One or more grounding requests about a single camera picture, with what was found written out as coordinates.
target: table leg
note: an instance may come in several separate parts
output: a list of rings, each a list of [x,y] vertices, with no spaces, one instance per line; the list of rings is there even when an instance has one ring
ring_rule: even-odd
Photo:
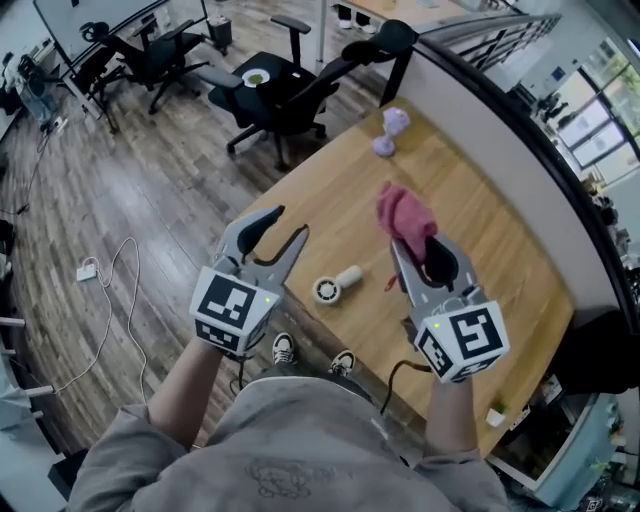
[[[72,92],[72,94],[78,98],[78,101],[80,102],[80,104],[87,109],[87,111],[95,118],[95,119],[100,119],[100,112],[98,112],[98,109],[95,107],[95,105],[85,97],[84,94],[82,94],[82,92],[80,91],[80,89],[78,89],[76,87],[76,84],[73,83],[73,80],[71,79],[71,74],[67,74],[62,81],[65,83],[65,85],[69,88],[69,90]]]
[[[0,325],[6,325],[7,327],[24,327],[25,322],[22,318],[7,318],[0,316]]]
[[[318,33],[316,34],[316,60],[324,60],[324,30],[327,24],[327,0],[316,0],[316,19]]]
[[[25,389],[25,392],[29,398],[35,398],[37,396],[53,394],[53,388],[51,386],[42,386],[39,388]]]

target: power adapter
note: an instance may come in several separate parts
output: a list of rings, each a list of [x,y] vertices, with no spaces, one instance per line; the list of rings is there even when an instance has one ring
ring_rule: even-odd
[[[96,266],[91,263],[76,270],[76,281],[86,281],[96,277]]]

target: green food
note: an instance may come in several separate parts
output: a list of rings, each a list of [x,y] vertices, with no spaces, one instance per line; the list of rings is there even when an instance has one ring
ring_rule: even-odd
[[[248,80],[250,84],[259,85],[262,83],[264,78],[262,77],[262,75],[250,75]]]

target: window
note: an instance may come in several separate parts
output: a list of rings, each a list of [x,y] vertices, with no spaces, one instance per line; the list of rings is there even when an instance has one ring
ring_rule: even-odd
[[[619,180],[636,170],[640,164],[631,144],[620,146],[610,155],[604,157],[594,167],[607,184]]]
[[[596,95],[593,88],[577,71],[558,89],[558,93],[560,94],[560,101],[558,103],[562,104],[566,101],[569,106],[555,119],[556,122],[565,114],[576,112],[584,107],[587,102]]]
[[[572,147],[588,137],[596,128],[609,119],[611,118],[602,103],[599,100],[595,100],[578,117],[571,121],[566,128],[560,130],[560,138],[567,146]]]
[[[628,63],[629,61],[618,50],[618,47],[607,39],[589,56],[582,69],[585,70],[598,87],[604,87]]]
[[[605,90],[616,117],[622,119],[629,131],[640,133],[640,75],[631,66],[616,78]]]
[[[620,129],[615,123],[607,125],[593,135],[587,142],[579,146],[573,155],[583,167],[602,157],[624,141]]]

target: person's wrist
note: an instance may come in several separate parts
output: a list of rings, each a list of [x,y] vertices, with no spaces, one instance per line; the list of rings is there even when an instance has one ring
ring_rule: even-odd
[[[193,338],[191,338],[189,345],[191,345],[198,352],[202,353],[204,356],[222,357],[224,355],[220,350],[218,350],[218,347],[203,340],[202,338],[199,338],[198,336],[194,336]]]

